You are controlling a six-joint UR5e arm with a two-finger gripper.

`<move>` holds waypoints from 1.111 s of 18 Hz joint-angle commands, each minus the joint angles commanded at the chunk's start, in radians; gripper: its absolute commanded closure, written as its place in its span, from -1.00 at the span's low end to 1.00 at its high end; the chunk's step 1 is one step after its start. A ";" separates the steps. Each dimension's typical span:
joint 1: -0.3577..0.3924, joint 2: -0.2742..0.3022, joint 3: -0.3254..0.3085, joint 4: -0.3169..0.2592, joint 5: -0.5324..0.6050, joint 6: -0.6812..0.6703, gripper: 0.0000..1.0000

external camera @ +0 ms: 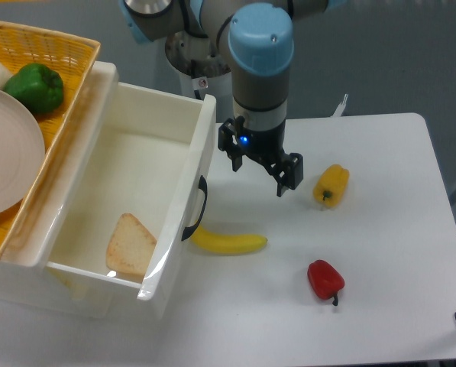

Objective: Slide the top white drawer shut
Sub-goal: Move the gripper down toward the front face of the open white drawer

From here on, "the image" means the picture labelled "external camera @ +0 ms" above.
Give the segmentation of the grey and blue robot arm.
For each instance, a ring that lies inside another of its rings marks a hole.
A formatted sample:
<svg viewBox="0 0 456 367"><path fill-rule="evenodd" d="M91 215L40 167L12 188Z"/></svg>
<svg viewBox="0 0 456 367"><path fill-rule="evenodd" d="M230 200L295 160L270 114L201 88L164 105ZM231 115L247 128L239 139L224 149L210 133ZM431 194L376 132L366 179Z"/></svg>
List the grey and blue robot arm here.
<svg viewBox="0 0 456 367"><path fill-rule="evenodd" d="M247 157L277 182L277 193L303 179L301 154L283 149L293 23L340 1L121 1L131 33L142 41L178 41L191 78L207 77L209 58L231 75L233 113L218 130L218 148L233 171Z"/></svg>

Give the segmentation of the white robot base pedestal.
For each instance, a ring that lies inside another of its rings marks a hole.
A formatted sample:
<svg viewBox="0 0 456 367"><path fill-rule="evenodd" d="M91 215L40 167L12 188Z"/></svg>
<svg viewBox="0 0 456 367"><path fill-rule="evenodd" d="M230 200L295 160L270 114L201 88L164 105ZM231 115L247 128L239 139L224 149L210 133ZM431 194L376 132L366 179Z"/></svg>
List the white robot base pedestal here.
<svg viewBox="0 0 456 367"><path fill-rule="evenodd" d="M184 96L201 100L214 96L217 121L232 117L231 70L208 38L175 33L166 39L165 54Z"/></svg>

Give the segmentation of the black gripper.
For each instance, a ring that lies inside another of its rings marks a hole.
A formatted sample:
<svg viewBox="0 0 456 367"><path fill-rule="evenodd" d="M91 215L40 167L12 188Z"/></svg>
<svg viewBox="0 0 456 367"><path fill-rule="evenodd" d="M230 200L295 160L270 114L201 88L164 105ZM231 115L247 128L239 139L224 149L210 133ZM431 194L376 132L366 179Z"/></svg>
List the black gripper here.
<svg viewBox="0 0 456 367"><path fill-rule="evenodd" d="M303 179L303 156L285 153L283 139L285 122L265 131L245 127L244 118L227 119L218 128L218 149L231 160L231 169L237 171L246 156L269 171L277 182L277 196L295 190Z"/></svg>

